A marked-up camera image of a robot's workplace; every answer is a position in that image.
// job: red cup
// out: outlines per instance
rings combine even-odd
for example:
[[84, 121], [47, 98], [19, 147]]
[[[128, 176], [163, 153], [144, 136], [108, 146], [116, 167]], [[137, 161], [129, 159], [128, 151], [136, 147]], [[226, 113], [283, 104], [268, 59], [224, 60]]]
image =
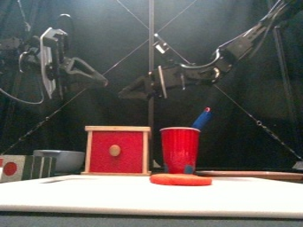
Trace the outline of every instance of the red cup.
[[170, 127], [163, 128], [160, 132], [164, 172], [192, 174], [195, 172], [200, 130]]

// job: red sticker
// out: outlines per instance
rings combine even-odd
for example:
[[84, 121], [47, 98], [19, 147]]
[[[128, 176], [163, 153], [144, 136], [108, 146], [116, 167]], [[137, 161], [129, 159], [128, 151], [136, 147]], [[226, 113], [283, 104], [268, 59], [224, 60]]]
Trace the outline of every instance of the red sticker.
[[5, 165], [4, 165], [4, 174], [7, 176], [11, 176], [13, 175], [16, 172], [16, 164], [13, 162], [8, 162]]

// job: white table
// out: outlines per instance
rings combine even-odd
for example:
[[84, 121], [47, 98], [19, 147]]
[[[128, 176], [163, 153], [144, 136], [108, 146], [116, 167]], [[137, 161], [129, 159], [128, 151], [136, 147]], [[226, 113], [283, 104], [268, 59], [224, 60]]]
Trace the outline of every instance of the white table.
[[0, 184], [0, 211], [303, 219], [303, 184], [215, 177], [210, 186], [148, 176], [57, 176]]

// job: black curtain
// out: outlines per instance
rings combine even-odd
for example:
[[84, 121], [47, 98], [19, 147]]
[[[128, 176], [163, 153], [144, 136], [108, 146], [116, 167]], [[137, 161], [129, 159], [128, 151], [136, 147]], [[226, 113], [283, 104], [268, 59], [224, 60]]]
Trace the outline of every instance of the black curtain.
[[[41, 36], [48, 27], [68, 32], [69, 57], [84, 59], [109, 80], [107, 88], [88, 89], [43, 126], [31, 129], [80, 92], [65, 99], [49, 99], [41, 105], [20, 104], [0, 96], [1, 152], [31, 154], [35, 149], [85, 152], [87, 125], [148, 125], [145, 100], [119, 99], [119, 91], [149, 67], [148, 0], [52, 0], [20, 1], [31, 31], [16, 1], [4, 0], [1, 39]], [[183, 57], [198, 65], [210, 62], [216, 47], [246, 32], [268, 12], [264, 0], [155, 0], [155, 32]], [[302, 12], [278, 29], [282, 43], [270, 33], [255, 56], [234, 68], [216, 84], [230, 98], [262, 121], [286, 144], [302, 152]], [[283, 47], [287, 82], [278, 51]], [[155, 66], [164, 64], [155, 52]], [[20, 74], [17, 65], [1, 72], [1, 88], [19, 98], [40, 99], [37, 74]], [[192, 86], [168, 91], [168, 98], [155, 99], [154, 149], [162, 165], [159, 130], [191, 126], [207, 106], [214, 117], [200, 135], [200, 168], [291, 168], [298, 160], [286, 147], [264, 132], [243, 109], [215, 86]]]

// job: red wooden box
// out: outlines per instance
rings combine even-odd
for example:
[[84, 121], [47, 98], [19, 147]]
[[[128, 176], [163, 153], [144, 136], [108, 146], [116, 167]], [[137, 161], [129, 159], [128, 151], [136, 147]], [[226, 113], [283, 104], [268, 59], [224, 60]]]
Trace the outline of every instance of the red wooden box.
[[87, 175], [148, 175], [149, 127], [87, 126]]

